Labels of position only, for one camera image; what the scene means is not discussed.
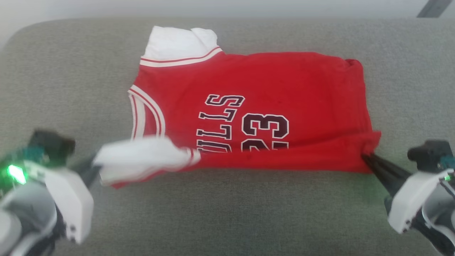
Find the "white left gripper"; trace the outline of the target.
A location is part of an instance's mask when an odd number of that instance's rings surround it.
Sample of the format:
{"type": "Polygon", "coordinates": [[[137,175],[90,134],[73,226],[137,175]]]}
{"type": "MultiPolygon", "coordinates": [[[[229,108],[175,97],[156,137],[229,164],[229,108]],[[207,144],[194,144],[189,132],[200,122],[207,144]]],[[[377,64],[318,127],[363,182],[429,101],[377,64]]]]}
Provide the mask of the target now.
{"type": "Polygon", "coordinates": [[[35,245],[52,235],[82,243],[89,235],[99,178],[96,154],[62,167],[30,160],[27,149],[0,157],[0,245],[35,245]]]}

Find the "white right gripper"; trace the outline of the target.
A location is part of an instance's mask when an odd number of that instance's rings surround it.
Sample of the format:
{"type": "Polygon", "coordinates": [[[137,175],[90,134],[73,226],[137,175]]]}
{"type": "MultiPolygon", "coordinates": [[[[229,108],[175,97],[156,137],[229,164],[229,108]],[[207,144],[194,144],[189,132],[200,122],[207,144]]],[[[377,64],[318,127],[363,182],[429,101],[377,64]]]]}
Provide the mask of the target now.
{"type": "Polygon", "coordinates": [[[362,160],[393,198],[388,214],[393,230],[404,233],[421,213],[426,227],[455,234],[455,188],[450,184],[455,181],[455,170],[412,175],[376,154],[363,154],[362,160]]]}

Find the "red and white basketball jersey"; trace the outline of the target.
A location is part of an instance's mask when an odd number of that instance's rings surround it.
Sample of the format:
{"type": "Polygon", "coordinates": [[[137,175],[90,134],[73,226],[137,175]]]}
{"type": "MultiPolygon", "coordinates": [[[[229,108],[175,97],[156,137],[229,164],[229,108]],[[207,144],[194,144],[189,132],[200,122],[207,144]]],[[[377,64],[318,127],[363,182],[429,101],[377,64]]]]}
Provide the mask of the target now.
{"type": "Polygon", "coordinates": [[[128,90],[131,140],[102,146],[103,185],[194,169],[369,173],[361,62],[315,52],[226,54],[210,29],[154,26],[128,90]]]}

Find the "grey fabric sofa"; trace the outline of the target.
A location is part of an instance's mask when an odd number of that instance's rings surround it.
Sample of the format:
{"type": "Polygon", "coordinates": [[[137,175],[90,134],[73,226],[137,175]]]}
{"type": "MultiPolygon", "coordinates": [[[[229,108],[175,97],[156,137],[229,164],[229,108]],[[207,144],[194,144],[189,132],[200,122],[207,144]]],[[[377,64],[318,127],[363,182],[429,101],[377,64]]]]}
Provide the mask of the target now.
{"type": "MultiPolygon", "coordinates": [[[[0,49],[0,156],[35,128],[76,139],[73,161],[130,138],[127,89],[154,25],[206,28],[226,53],[309,51],[359,60],[377,154],[408,170],[427,139],[455,151],[455,18],[104,18],[42,22],[0,49]]],[[[89,238],[53,256],[439,256],[388,224],[368,174],[199,170],[116,190],[94,183],[89,238]]]]}

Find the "dark grey slanted stand leg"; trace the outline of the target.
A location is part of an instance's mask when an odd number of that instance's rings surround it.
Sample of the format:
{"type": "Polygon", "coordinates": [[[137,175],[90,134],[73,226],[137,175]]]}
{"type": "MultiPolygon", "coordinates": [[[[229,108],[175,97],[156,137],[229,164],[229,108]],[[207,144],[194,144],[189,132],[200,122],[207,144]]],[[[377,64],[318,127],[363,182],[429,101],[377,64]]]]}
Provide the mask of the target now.
{"type": "Polygon", "coordinates": [[[416,18],[440,18],[455,0],[428,0],[416,18]]]}

